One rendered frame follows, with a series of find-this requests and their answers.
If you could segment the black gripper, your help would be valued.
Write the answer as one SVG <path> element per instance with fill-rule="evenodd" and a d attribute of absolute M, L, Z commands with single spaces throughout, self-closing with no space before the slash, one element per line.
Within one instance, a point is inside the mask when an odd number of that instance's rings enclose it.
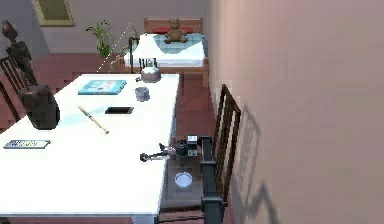
<path fill-rule="evenodd" d="M 159 148 L 161 151 L 168 151 L 171 157 L 185 159 L 188 156 L 187 141 L 183 139 L 178 140 L 174 146 L 166 146 L 162 143 L 159 143 Z M 151 155 L 141 153 L 140 160 L 142 162 L 164 160 L 168 159 L 169 155 L 167 153 L 155 153 Z"/>

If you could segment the white round ashtray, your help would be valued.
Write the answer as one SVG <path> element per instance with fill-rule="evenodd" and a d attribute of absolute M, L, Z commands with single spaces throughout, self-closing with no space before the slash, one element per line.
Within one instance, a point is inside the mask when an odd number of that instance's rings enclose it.
<path fill-rule="evenodd" d="M 182 172 L 175 176 L 174 181 L 178 187 L 188 188 L 193 182 L 193 177 L 190 173 Z"/>

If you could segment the black phone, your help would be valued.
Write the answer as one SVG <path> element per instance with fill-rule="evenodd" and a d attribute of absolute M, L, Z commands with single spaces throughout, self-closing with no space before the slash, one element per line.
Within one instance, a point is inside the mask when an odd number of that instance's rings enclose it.
<path fill-rule="evenodd" d="M 105 110 L 105 114 L 131 114 L 134 107 L 108 107 Z"/>

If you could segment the white table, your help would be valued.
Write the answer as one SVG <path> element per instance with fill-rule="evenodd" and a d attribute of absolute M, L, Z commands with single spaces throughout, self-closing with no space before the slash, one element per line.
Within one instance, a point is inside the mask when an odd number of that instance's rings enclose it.
<path fill-rule="evenodd" d="M 37 130 L 22 118 L 0 134 L 0 217 L 133 217 L 151 224 L 160 208 L 166 163 L 142 162 L 170 139 L 179 84 L 165 74 L 148 84 L 150 99 L 139 102 L 140 81 L 118 95 L 79 95 L 93 80 L 83 74 L 55 98 L 61 119 L 53 130 Z M 107 130 L 105 134 L 77 106 Z M 108 107 L 134 107 L 131 114 L 105 114 Z M 44 149 L 4 149 L 10 140 L 50 140 Z"/>

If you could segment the wooden baseball bat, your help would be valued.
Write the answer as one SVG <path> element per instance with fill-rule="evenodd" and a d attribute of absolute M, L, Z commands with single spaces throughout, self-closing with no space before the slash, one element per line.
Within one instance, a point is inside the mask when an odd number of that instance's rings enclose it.
<path fill-rule="evenodd" d="M 109 134 L 109 130 L 107 130 L 105 127 L 103 127 L 93 116 L 91 113 L 86 111 L 82 106 L 77 106 L 77 108 L 86 116 L 88 117 L 96 126 L 98 126 L 105 134 Z"/>

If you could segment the silver kettle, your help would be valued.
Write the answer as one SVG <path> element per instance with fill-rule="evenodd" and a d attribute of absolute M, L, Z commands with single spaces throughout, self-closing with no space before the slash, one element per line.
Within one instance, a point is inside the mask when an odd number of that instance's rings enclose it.
<path fill-rule="evenodd" d="M 156 83 L 161 80 L 161 72 L 157 67 L 157 60 L 140 59 L 140 76 L 136 79 L 137 82 Z"/>

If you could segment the dark brown wooden chair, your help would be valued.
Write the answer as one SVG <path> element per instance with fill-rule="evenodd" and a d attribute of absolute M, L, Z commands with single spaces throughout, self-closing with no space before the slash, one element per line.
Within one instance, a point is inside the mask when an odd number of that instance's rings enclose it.
<path fill-rule="evenodd" d="M 216 170 L 219 195 L 228 206 L 229 187 L 234 167 L 237 139 L 240 129 L 241 110 L 227 86 L 221 87 L 215 132 L 212 136 L 213 158 Z"/>
<path fill-rule="evenodd" d="M 26 84 L 22 80 L 20 73 L 17 71 L 16 63 L 10 56 L 0 59 L 0 69 L 3 71 L 5 77 L 7 78 L 15 93 L 18 93 L 21 89 L 26 87 Z M 2 94 L 6 104 L 8 105 L 15 121 L 19 121 L 19 113 L 17 112 L 16 107 L 14 106 L 11 98 L 8 95 L 8 92 L 5 89 L 4 84 L 1 81 L 0 93 Z"/>

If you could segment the blue book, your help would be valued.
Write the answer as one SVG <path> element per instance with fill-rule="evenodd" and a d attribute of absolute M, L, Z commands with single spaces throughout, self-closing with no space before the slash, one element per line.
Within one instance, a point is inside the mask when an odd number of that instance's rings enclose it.
<path fill-rule="evenodd" d="M 125 87 L 125 80 L 91 80 L 79 91 L 79 95 L 118 95 Z"/>

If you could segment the wooden bed with white sheet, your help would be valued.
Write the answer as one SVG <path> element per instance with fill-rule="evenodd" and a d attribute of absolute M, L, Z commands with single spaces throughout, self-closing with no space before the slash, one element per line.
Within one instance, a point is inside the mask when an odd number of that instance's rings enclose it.
<path fill-rule="evenodd" d="M 205 54 L 205 36 L 203 34 L 204 22 L 198 19 L 180 19 L 181 27 L 193 29 L 193 33 L 187 34 L 186 43 L 164 42 L 165 34 L 154 34 L 152 29 L 156 27 L 169 27 L 168 19 L 144 18 L 144 34 L 139 36 L 139 42 L 132 40 L 132 48 L 126 51 L 120 64 L 126 73 L 140 72 L 139 55 L 144 50 L 154 50 L 157 67 L 162 73 L 201 74 L 203 86 L 209 82 L 209 59 Z"/>

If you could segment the brown teddy bear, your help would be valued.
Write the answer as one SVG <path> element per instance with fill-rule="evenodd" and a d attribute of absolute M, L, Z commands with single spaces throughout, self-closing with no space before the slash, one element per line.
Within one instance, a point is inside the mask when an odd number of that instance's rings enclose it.
<path fill-rule="evenodd" d="M 170 30 L 165 34 L 164 42 L 170 44 L 173 42 L 186 43 L 188 38 L 187 32 L 181 28 L 180 21 L 178 19 L 169 20 Z"/>

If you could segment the red pillow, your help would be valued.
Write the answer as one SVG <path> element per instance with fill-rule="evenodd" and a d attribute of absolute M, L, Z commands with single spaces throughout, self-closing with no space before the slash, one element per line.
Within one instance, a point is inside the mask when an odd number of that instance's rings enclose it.
<path fill-rule="evenodd" d="M 186 34 L 191 34 L 193 33 L 193 29 L 192 28 L 188 28 L 188 27 L 180 27 L 180 29 L 186 33 Z M 166 34 L 168 33 L 169 31 L 171 30 L 171 28 L 169 27 L 156 27 L 156 28 L 153 28 L 152 29 L 152 33 L 154 34 Z"/>

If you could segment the green house plant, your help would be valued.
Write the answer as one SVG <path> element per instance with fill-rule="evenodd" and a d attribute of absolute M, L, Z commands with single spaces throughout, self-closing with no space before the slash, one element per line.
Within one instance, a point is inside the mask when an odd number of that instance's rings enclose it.
<path fill-rule="evenodd" d="M 110 54 L 110 45 L 107 42 L 107 39 L 111 36 L 111 34 L 105 30 L 107 26 L 109 26 L 109 23 L 106 20 L 102 20 L 95 26 L 89 26 L 85 29 L 86 32 L 89 32 L 96 37 L 96 49 L 102 58 L 107 58 Z"/>

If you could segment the black lumpy bag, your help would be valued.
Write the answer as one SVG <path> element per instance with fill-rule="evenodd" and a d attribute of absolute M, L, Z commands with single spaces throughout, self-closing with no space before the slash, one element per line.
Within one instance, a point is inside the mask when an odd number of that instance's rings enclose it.
<path fill-rule="evenodd" d="M 18 91 L 18 97 L 35 129 L 53 130 L 57 127 L 60 109 L 48 85 L 23 88 Z"/>

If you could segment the grey remote control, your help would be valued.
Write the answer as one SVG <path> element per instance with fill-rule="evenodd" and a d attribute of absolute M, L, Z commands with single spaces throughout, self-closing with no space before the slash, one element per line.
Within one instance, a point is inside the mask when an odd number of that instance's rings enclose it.
<path fill-rule="evenodd" d="M 44 149 L 50 143 L 50 140 L 10 140 L 4 149 Z"/>

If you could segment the dark figure statue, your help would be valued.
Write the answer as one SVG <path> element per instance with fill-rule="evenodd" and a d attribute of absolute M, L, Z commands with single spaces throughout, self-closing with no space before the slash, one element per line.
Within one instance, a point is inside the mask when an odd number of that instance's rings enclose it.
<path fill-rule="evenodd" d="M 31 65 L 32 56 L 26 43 L 16 40 L 18 32 L 9 21 L 2 21 L 1 30 L 3 36 L 11 43 L 11 45 L 6 48 L 6 52 L 20 69 L 23 83 L 26 86 L 38 85 Z"/>

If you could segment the olive framed picture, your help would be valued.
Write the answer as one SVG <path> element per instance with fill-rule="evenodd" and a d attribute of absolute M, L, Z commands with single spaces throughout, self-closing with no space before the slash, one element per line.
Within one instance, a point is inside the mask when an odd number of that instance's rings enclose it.
<path fill-rule="evenodd" d="M 68 0 L 31 0 L 41 27 L 73 27 Z"/>

